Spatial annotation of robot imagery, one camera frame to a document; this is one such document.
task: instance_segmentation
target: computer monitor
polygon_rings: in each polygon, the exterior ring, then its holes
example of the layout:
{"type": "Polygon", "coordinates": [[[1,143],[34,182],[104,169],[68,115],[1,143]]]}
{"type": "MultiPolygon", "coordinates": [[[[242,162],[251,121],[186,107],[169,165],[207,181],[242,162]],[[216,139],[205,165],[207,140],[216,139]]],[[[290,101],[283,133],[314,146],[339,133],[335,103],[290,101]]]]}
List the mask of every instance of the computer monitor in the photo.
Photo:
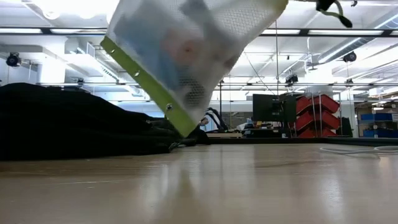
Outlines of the computer monitor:
{"type": "Polygon", "coordinates": [[[295,122],[296,97],[253,94],[253,120],[295,122]]]}

